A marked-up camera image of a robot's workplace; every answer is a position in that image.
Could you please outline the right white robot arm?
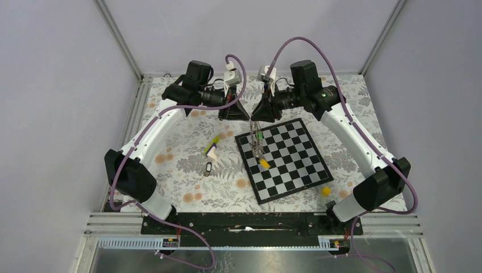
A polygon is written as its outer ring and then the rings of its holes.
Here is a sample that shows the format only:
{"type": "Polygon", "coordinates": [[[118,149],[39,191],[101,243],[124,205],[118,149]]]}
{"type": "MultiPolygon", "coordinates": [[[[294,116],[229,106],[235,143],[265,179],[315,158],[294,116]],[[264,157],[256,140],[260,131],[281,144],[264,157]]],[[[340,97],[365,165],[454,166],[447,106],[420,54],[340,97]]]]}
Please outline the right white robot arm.
{"type": "Polygon", "coordinates": [[[333,234],[348,228],[348,221],[365,212],[381,209],[387,201],[408,186],[411,165],[396,158],[368,132],[354,115],[339,83],[323,86],[311,60],[290,66],[293,84],[284,90],[276,85],[274,65],[260,67],[257,79],[263,82],[263,95],[252,112],[254,121],[274,122],[285,109],[302,107],[328,127],[355,159],[364,181],[352,194],[330,208],[326,227],[333,234]]]}

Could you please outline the yellow key tag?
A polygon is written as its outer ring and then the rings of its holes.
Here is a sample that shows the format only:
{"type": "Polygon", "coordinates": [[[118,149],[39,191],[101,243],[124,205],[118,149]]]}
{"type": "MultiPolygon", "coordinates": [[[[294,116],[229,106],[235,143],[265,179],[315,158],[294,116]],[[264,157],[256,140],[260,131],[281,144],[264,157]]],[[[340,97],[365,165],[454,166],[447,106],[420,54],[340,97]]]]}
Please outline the yellow key tag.
{"type": "Polygon", "coordinates": [[[266,168],[266,169],[269,169],[271,166],[269,165],[269,163],[265,160],[265,159],[260,159],[259,160],[259,164],[263,167],[263,168],[266,168]]]}

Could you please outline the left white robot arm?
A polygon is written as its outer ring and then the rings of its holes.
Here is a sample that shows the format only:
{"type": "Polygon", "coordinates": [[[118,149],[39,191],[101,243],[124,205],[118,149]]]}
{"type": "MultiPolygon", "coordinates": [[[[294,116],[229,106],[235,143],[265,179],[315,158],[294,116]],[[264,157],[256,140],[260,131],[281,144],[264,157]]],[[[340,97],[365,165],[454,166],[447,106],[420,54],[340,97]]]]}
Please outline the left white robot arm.
{"type": "Polygon", "coordinates": [[[242,61],[235,55],[225,57],[226,69],[222,90],[210,90],[213,67],[193,60],[186,73],[165,88],[161,100],[148,122],[120,150],[108,150],[104,160],[110,186],[109,203],[120,210],[125,205],[114,204],[115,191],[128,196],[126,205],[135,204],[144,213],[155,218],[155,227],[164,234],[176,228],[173,205],[157,192],[157,181],[149,172],[165,138],[184,120],[192,110],[226,110],[238,104],[241,94],[236,94],[238,84],[245,92],[247,72],[242,61]]]}

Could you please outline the metal keyring disc with rings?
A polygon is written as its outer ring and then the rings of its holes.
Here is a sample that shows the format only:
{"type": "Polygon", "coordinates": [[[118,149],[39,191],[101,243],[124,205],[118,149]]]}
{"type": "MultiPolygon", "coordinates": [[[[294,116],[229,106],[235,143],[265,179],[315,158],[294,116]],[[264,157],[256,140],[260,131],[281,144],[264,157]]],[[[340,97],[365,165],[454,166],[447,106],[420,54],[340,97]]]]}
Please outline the metal keyring disc with rings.
{"type": "Polygon", "coordinates": [[[259,122],[250,120],[251,149],[257,161],[264,159],[263,137],[257,137],[259,131],[262,132],[259,122]]]}

